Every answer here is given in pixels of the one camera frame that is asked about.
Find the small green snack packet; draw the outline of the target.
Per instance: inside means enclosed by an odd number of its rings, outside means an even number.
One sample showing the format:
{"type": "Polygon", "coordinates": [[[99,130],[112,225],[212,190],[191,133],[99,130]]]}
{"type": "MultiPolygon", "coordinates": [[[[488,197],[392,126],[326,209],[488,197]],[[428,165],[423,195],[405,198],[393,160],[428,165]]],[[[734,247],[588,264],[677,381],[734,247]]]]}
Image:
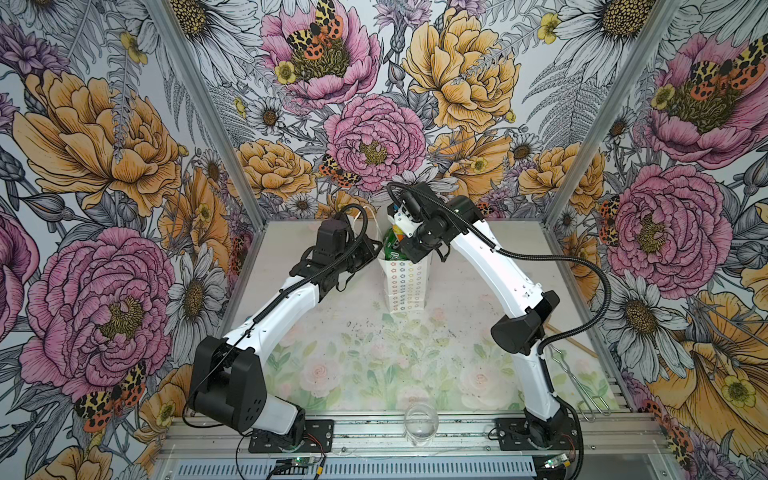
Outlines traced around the small green snack packet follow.
{"type": "Polygon", "coordinates": [[[400,246],[398,236],[392,229],[385,236],[383,250],[386,261],[407,261],[409,259],[400,246]]]}

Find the white printed paper bag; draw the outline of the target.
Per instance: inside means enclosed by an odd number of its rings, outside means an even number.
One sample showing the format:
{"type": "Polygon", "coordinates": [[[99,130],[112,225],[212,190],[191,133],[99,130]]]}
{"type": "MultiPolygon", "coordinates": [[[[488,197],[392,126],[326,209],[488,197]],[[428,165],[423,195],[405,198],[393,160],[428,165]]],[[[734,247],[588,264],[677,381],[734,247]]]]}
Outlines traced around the white printed paper bag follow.
{"type": "Polygon", "coordinates": [[[407,261],[386,261],[384,259],[384,239],[377,257],[379,266],[384,273],[384,300],[390,313],[406,313],[424,310],[426,307],[427,287],[430,276],[430,255],[418,262],[409,257],[407,261]]]}

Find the orange snack packet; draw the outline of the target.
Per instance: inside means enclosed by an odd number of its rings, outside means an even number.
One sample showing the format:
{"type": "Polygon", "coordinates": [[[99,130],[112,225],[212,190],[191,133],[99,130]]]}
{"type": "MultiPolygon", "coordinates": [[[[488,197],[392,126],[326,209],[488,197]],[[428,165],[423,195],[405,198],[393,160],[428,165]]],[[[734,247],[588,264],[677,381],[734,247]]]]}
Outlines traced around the orange snack packet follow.
{"type": "Polygon", "coordinates": [[[396,224],[392,224],[392,231],[398,241],[402,241],[406,237],[404,231],[396,224]]]}

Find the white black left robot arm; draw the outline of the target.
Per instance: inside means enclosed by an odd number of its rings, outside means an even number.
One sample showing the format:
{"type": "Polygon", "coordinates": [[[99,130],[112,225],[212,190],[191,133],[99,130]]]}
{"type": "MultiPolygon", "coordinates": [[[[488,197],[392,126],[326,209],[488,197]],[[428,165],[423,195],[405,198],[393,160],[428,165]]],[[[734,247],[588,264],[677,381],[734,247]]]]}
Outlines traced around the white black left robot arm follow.
{"type": "Polygon", "coordinates": [[[187,409],[240,433],[260,430],[293,444],[303,440],[304,409],[269,392],[265,364],[302,316],[341,289],[341,276],[354,276],[377,258],[382,243],[367,235],[368,223],[359,204],[322,221],[315,244],[277,293],[240,326],[196,347],[187,409]]]}

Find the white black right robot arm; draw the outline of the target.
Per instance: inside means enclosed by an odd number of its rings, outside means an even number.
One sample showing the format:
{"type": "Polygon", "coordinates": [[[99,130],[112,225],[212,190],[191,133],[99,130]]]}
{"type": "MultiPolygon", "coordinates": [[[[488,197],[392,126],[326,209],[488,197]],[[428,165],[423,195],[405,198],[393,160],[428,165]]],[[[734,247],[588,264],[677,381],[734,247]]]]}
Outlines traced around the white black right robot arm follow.
{"type": "Polygon", "coordinates": [[[425,183],[391,182],[388,218],[404,237],[400,248],[417,263],[445,246],[479,273],[504,315],[490,329],[494,342],[513,357],[524,394],[525,424],[510,436],[545,449],[566,428],[568,412],[557,399],[546,362],[538,352],[544,324],[559,304],[553,291],[533,282],[497,243],[481,210],[466,196],[445,202],[425,183]]]}

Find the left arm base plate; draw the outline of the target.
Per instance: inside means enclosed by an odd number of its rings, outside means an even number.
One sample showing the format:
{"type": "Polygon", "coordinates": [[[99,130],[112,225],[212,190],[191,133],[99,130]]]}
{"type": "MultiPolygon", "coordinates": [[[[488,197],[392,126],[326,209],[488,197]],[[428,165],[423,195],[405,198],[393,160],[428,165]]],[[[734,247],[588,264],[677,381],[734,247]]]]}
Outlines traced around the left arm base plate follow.
{"type": "Polygon", "coordinates": [[[286,435],[256,430],[250,437],[252,454],[330,453],[335,422],[331,419],[305,420],[286,435]]]}

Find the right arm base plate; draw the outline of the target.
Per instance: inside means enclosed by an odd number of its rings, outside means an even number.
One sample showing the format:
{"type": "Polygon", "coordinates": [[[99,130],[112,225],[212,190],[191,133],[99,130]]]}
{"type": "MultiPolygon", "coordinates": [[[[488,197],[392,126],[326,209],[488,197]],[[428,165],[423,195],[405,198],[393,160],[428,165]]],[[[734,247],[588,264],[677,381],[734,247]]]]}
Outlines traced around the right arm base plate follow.
{"type": "Polygon", "coordinates": [[[499,417],[494,420],[494,433],[502,451],[576,451],[582,446],[576,425],[570,418],[541,421],[499,417]]]}

